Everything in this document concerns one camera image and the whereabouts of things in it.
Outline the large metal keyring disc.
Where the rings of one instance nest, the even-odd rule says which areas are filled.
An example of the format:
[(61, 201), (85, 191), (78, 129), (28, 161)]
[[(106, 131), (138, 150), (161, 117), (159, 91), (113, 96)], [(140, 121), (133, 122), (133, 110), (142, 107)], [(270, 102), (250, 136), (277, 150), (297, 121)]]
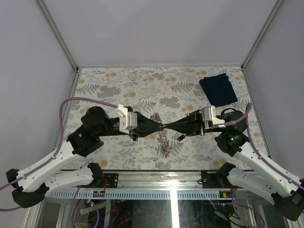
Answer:
[[(151, 120), (156, 121), (158, 123), (162, 123), (162, 120), (160, 118), (159, 113), (154, 113), (151, 116)], [(161, 157), (165, 157), (165, 154), (168, 152), (171, 152), (171, 146), (167, 138), (167, 130), (162, 130), (156, 133), (157, 141), (158, 141), (158, 147), (157, 147), (157, 153), (161, 155)]]

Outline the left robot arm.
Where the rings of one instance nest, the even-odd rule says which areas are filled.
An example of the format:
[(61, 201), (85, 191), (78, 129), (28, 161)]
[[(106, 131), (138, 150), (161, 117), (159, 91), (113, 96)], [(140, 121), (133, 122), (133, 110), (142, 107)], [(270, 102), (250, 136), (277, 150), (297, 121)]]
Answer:
[(122, 105), (116, 111), (118, 117), (110, 118), (103, 108), (90, 108), (81, 118), (82, 125), (57, 149), (26, 169), (7, 171), (7, 180), (14, 188), (14, 202), (21, 208), (29, 208), (57, 190), (74, 186), (100, 187), (105, 175), (97, 163), (91, 162), (78, 170), (64, 173), (60, 170), (101, 148), (104, 144), (101, 137), (128, 135), (136, 141), (163, 129), (161, 123)]

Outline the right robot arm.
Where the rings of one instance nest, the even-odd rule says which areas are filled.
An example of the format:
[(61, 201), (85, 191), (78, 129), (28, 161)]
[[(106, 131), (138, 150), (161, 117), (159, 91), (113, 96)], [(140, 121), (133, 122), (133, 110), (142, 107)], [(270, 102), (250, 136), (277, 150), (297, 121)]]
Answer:
[(218, 132), (214, 139), (219, 149), (257, 173), (246, 174), (226, 162), (217, 171), (218, 185), (225, 188), (231, 184), (244, 188), (267, 200), (286, 219), (296, 221), (304, 211), (304, 180), (255, 147), (249, 133), (249, 112), (250, 107), (244, 113), (228, 108), (217, 115), (215, 107), (208, 106), (167, 123), (165, 128), (186, 136)]

